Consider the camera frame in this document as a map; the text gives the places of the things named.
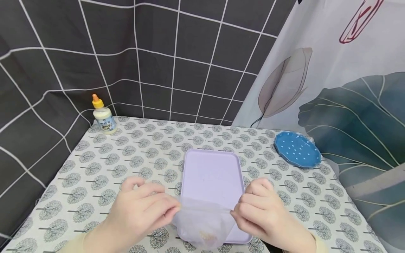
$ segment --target hand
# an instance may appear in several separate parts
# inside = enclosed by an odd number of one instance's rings
[[[162,185],[128,177],[107,218],[85,237],[85,252],[123,252],[168,225],[180,210],[180,203],[164,192]]]
[[[231,211],[240,230],[290,253],[315,253],[315,239],[285,208],[265,178],[253,180]]]

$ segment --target plastic bag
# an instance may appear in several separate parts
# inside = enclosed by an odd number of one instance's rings
[[[236,222],[230,209],[219,204],[179,198],[181,209],[173,218],[179,237],[199,249],[215,249],[224,244]]]

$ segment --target lavender plastic tray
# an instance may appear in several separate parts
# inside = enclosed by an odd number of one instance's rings
[[[245,193],[239,158],[234,153],[190,149],[185,154],[181,196],[232,209]],[[236,225],[225,243],[246,244],[252,236]]]

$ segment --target blue plate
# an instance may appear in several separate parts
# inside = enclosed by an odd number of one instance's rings
[[[277,152],[288,163],[301,168],[313,168],[321,163],[321,153],[306,137],[294,132],[281,132],[275,140]]]

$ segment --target tablecloth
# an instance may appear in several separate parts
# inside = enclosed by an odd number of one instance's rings
[[[323,160],[314,169],[287,164],[273,141],[277,131],[116,117],[111,136],[93,125],[70,154],[6,251],[55,252],[78,233],[103,221],[126,177],[138,175],[180,195],[184,153],[189,149],[235,152],[245,187],[267,177],[286,208],[330,252],[385,252],[356,209],[331,167]],[[173,226],[154,231],[130,253],[209,252],[177,237]],[[214,252],[268,252],[257,239],[247,245],[225,244]]]

